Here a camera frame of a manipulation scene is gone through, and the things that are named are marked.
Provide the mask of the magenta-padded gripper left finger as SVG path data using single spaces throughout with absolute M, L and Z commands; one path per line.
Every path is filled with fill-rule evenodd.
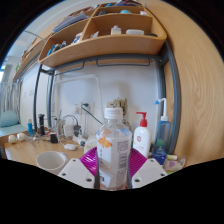
M 72 158 L 58 176 L 84 188 L 98 189 L 98 171 L 97 148 L 94 147 L 80 159 Z

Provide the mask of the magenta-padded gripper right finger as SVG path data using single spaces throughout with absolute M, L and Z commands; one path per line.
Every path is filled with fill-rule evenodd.
M 165 177 L 167 173 L 153 158 L 147 159 L 132 148 L 127 172 L 127 188 L 136 189 Z

